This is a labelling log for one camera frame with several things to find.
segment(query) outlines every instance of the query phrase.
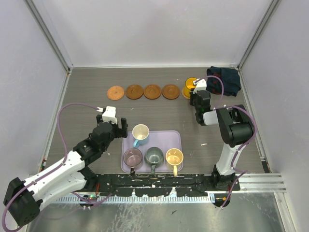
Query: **gray wooden table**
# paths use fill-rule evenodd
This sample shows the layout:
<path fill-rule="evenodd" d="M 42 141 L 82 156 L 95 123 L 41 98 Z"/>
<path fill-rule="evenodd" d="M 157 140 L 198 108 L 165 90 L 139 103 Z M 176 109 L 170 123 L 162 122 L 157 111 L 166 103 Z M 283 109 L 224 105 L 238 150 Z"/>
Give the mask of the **gray wooden table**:
<path fill-rule="evenodd" d="M 219 127 L 201 126 L 195 120 L 195 111 L 189 106 L 189 100 L 182 95 L 175 100 L 163 96 L 149 100 L 144 96 L 130 100 L 126 96 L 118 101 L 109 100 L 107 90 L 115 85 L 124 90 L 131 84 L 146 87 L 157 84 L 161 88 L 166 84 L 175 84 L 180 89 L 188 77 L 205 76 L 205 68 L 100 68 L 74 69 L 69 80 L 64 104 L 84 102 L 98 107 L 115 106 L 117 117 L 127 119 L 131 131 L 137 124 L 145 124 L 151 131 L 175 130 L 181 135 L 184 154 L 182 173 L 211 173 L 219 160 L 223 141 Z M 211 95 L 211 105 L 219 100 L 218 95 Z M 237 97 L 224 96 L 222 105 L 244 104 L 240 91 Z M 85 139 L 96 126 L 97 112 L 83 106 L 71 106 L 64 110 L 61 127 L 69 149 Z M 122 173 L 122 139 L 115 139 L 108 152 L 89 167 L 95 173 Z M 61 159 L 64 148 L 56 131 L 48 156 L 47 167 Z M 256 144 L 250 143 L 242 152 L 237 167 L 252 173 L 263 173 L 263 168 Z"/>

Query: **yellow cup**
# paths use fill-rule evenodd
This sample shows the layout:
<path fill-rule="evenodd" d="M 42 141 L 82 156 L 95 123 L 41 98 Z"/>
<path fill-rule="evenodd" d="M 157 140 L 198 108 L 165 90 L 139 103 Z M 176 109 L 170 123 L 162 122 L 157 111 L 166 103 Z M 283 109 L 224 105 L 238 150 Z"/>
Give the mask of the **yellow cup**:
<path fill-rule="evenodd" d="M 177 148 L 172 148 L 165 155 L 166 165 L 173 170 L 174 176 L 177 176 L 177 169 L 183 162 L 183 153 Z"/>
<path fill-rule="evenodd" d="M 196 86 L 193 84 L 197 79 L 195 77 L 190 77 L 185 81 L 185 85 L 183 88 L 183 93 L 185 96 L 190 97 L 190 90 L 195 88 Z"/>

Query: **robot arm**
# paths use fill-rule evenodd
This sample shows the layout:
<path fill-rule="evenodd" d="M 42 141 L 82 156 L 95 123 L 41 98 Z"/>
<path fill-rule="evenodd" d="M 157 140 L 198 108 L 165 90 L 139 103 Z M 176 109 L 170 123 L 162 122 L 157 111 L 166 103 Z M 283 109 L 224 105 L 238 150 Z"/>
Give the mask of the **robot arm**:
<path fill-rule="evenodd" d="M 243 144 L 252 137 L 254 126 L 250 118 L 241 110 L 234 108 L 211 110 L 211 96 L 205 89 L 206 86 L 204 85 L 203 89 L 198 91 L 195 91 L 195 89 L 191 90 L 190 105 L 195 107 L 196 120 L 200 125 L 219 125 L 224 146 L 220 159 L 214 166 L 212 181 L 215 186 L 219 184 L 224 187 L 233 181 L 235 177 L 233 167 L 236 165 L 242 150 L 245 148 Z M 237 107 L 245 110 L 243 105 L 238 105 Z"/>
<path fill-rule="evenodd" d="M 60 197 L 80 189 L 91 190 L 95 186 L 97 176 L 88 168 L 88 165 L 100 158 L 115 138 L 127 137 L 126 119 L 121 119 L 121 128 L 119 128 L 115 107 L 98 108 L 98 111 L 102 114 L 97 115 L 97 126 L 86 139 L 79 142 L 68 153 L 66 162 L 44 179 L 28 187 L 13 201 L 9 212 L 19 226 L 33 221 L 40 211 Z M 63 159 L 24 181 L 18 177 L 12 180 L 5 195 L 4 205 L 7 205 L 19 190 L 61 163 Z"/>

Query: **brown saucer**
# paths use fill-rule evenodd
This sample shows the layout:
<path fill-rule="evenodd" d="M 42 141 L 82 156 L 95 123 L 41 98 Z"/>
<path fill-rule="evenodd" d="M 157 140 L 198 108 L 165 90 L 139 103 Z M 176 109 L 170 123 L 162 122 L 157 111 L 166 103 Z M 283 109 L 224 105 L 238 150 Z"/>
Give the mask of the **brown saucer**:
<path fill-rule="evenodd" d="M 162 95 L 166 98 L 166 99 L 176 99 L 178 98 L 180 94 L 180 90 L 177 86 L 169 84 L 163 87 L 162 89 Z"/>
<path fill-rule="evenodd" d="M 148 99 L 157 99 L 158 97 L 161 96 L 161 89 L 157 85 L 148 85 L 144 89 L 144 95 Z"/>
<path fill-rule="evenodd" d="M 111 100 L 119 100 L 121 99 L 125 94 L 125 91 L 120 86 L 113 86 L 110 87 L 110 89 L 107 91 L 107 97 Z"/>
<path fill-rule="evenodd" d="M 182 89 L 182 94 L 183 94 L 184 98 L 190 99 L 189 97 L 185 96 L 183 89 Z"/>
<path fill-rule="evenodd" d="M 143 94 L 143 88 L 139 85 L 130 85 L 126 88 L 126 96 L 132 100 L 140 98 Z"/>

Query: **lavender tray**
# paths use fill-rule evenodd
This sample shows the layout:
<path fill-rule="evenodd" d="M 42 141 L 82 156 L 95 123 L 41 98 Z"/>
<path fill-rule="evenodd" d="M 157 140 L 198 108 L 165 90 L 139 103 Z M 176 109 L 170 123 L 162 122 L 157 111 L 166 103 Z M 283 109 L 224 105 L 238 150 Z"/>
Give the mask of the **lavender tray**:
<path fill-rule="evenodd" d="M 121 169 L 125 173 L 130 172 L 130 167 L 128 167 L 124 163 L 124 153 L 128 149 L 133 148 L 134 141 L 135 139 L 132 135 L 132 132 L 128 132 L 127 138 L 122 139 Z M 180 134 L 175 130 L 173 131 L 172 130 L 161 130 L 161 131 L 159 130 L 159 131 L 149 132 L 149 142 L 145 145 L 140 145 L 138 147 L 138 150 L 140 150 L 143 155 L 143 165 L 141 166 L 141 168 L 139 168 L 135 172 L 136 173 L 150 173 L 151 172 L 151 167 L 145 163 L 144 157 L 145 157 L 147 150 L 153 146 L 159 147 L 162 150 L 163 155 L 164 155 L 164 163 L 160 167 L 156 168 L 155 172 L 156 173 L 173 172 L 171 169 L 169 169 L 165 165 L 166 163 L 165 154 L 171 148 L 177 148 L 179 150 L 182 150 L 182 142 L 180 139 Z M 178 171 L 180 171 L 182 168 L 183 168 L 183 163 L 178 168 Z"/>

